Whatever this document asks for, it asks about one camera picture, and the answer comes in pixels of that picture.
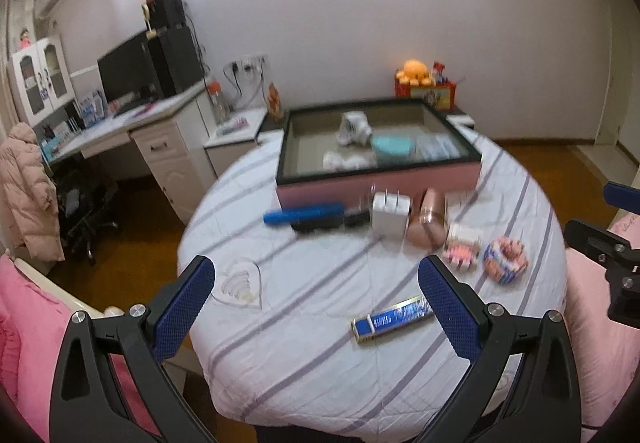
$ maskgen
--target donut-shaped toy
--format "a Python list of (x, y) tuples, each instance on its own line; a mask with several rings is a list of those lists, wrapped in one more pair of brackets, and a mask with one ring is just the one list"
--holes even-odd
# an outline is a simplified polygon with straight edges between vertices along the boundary
[(508, 284), (529, 267), (524, 245), (517, 239), (498, 237), (484, 250), (484, 272), (498, 284)]

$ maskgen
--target pink box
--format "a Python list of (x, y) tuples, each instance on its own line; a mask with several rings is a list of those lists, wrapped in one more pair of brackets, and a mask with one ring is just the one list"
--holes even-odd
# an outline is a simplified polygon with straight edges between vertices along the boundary
[[(335, 140), (342, 113), (361, 110), (367, 115), (373, 134), (413, 137), (437, 135), (447, 138), (458, 155), (430, 160), (416, 156), (404, 164), (371, 166), (349, 171), (322, 169), (328, 150), (342, 156), (369, 155), (370, 147), (341, 147)], [(284, 129), (282, 151), (276, 175), (276, 193), (282, 208), (342, 202), (356, 206), (371, 191), (399, 192), (420, 200), (427, 188), (442, 192), (474, 190), (481, 168), (481, 154), (433, 107), (421, 100), (368, 100), (293, 110)]]

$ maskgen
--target white wall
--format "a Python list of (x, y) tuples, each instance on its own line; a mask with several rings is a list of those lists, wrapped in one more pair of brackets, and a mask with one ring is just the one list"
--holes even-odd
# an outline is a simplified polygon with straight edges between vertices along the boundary
[[(70, 70), (141, 30), (141, 1), (65, 1)], [(390, 95), (395, 69), (417, 57), (466, 76), (458, 103), (490, 136), (596, 134), (608, 0), (185, 1), (219, 79), (230, 60), (267, 53), (287, 106)]]
[(618, 140), (636, 159), (640, 159), (640, 17), (638, 10), (630, 13), (634, 17), (627, 23), (632, 56), (631, 91)]

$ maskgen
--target computer monitor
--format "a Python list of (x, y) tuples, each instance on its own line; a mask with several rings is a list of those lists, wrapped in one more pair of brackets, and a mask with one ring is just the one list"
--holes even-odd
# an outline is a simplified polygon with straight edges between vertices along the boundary
[(132, 36), (100, 58), (98, 69), (107, 102), (113, 102), (130, 92), (142, 97), (142, 100), (161, 98), (145, 31)]

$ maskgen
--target orange octopus plush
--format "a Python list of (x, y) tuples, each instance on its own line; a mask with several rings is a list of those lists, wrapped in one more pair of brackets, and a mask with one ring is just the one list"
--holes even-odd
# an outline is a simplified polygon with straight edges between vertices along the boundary
[(404, 86), (435, 85), (431, 71), (420, 60), (407, 60), (402, 69), (396, 73), (396, 78)]

